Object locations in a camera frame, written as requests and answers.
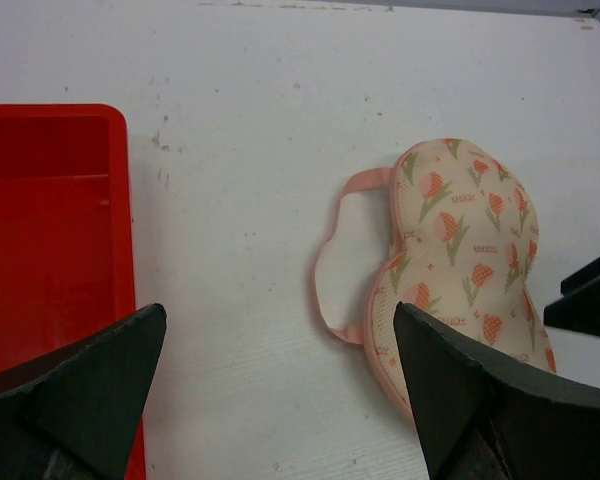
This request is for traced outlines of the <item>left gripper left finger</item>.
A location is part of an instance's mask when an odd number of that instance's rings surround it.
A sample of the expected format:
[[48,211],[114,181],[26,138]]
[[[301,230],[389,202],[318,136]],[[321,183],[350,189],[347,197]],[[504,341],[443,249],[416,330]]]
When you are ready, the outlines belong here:
[[157,368],[158,303],[0,372],[0,479],[122,479]]

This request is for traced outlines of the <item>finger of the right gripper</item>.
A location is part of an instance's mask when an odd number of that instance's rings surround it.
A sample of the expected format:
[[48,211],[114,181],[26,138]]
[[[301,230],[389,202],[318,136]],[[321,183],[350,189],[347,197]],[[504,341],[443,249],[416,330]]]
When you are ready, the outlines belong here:
[[560,293],[544,308],[544,325],[600,338],[600,257],[565,278]]

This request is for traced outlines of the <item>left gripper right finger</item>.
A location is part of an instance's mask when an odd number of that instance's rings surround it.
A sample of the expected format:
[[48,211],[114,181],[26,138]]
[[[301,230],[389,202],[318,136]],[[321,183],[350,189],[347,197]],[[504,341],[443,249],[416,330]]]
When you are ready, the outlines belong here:
[[400,303],[394,331],[432,479],[600,479],[600,388]]

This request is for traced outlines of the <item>floral mesh laundry bag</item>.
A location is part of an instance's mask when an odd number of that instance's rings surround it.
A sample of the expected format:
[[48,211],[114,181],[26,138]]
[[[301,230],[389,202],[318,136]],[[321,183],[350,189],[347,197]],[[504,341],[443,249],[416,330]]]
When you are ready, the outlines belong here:
[[554,372],[553,350],[527,289],[539,222],[516,176],[474,143],[441,138],[412,146],[391,167],[351,176],[344,194],[384,189],[392,239],[360,322],[335,329],[361,346],[382,390],[412,415],[393,318],[409,303],[523,363]]

